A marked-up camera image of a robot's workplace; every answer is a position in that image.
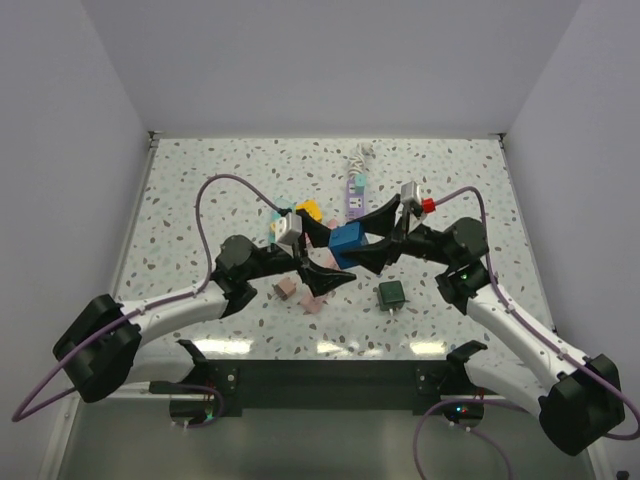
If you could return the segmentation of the blue cube socket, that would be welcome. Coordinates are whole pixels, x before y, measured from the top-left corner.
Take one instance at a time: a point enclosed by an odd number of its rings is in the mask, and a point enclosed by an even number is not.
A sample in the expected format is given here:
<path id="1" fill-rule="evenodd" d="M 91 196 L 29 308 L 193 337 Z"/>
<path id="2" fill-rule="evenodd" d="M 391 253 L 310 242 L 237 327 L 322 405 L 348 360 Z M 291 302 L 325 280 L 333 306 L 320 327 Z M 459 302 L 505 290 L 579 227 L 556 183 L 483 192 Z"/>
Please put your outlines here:
<path id="1" fill-rule="evenodd" d="M 344 252 L 367 244 L 368 239 L 361 223 L 354 222 L 333 229 L 329 237 L 328 248 L 338 267 L 345 270 L 356 266 L 357 263 L 345 257 Z"/>

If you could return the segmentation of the pink power strip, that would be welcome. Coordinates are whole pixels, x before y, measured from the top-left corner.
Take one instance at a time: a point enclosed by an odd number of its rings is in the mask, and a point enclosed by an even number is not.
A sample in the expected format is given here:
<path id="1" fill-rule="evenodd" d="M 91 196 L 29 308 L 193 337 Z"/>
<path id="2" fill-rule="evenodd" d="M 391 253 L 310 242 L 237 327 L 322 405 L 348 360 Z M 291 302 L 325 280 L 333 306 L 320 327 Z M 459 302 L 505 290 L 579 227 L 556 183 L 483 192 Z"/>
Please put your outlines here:
<path id="1" fill-rule="evenodd" d="M 324 266 L 333 270 L 340 269 L 332 254 L 327 257 Z M 317 314 L 322 310 L 325 304 L 325 299 L 326 295 L 314 297 L 311 293 L 307 293 L 298 302 L 298 305 L 303 309 L 305 314 Z"/>

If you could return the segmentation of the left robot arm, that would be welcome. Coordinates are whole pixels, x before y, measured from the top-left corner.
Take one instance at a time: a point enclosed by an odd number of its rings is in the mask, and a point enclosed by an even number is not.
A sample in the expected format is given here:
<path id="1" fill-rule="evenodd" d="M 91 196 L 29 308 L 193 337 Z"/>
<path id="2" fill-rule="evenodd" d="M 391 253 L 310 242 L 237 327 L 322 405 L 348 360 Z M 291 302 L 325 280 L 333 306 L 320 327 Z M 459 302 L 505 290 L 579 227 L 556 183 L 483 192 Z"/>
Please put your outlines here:
<path id="1" fill-rule="evenodd" d="M 242 311 L 256 296 L 251 282 L 295 272 L 314 296 L 355 280 L 350 272 L 323 267 L 307 254 L 304 238 L 325 247 L 331 231 L 308 214 L 289 212 L 278 243 L 259 247 L 232 235 L 218 256 L 208 256 L 204 280 L 151 299 L 118 302 L 104 294 L 92 299 L 54 344 L 53 355 L 87 403 L 103 400 L 129 383 L 174 382 L 185 392 L 200 390 L 207 368 L 193 358 L 155 361 L 147 344 L 197 323 Z"/>

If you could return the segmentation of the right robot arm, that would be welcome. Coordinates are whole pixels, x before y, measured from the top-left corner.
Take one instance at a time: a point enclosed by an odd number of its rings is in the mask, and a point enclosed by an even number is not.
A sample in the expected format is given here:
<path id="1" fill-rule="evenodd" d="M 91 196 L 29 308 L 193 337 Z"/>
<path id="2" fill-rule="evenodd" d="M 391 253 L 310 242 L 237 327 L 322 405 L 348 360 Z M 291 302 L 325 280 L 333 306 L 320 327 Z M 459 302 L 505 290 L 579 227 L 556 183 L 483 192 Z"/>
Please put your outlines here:
<path id="1" fill-rule="evenodd" d="M 625 418 L 615 363 L 587 355 L 519 308 L 492 272 L 483 220 L 463 217 L 438 231 L 423 223 L 435 208 L 432 199 L 403 204 L 394 196 L 355 221 L 379 241 L 348 247 L 343 256 L 375 274 L 402 255 L 444 265 L 436 278 L 444 301 L 493 333 L 533 375 L 522 382 L 461 358 L 445 369 L 448 386 L 459 393 L 482 386 L 510 400 L 571 456 L 607 436 Z"/>

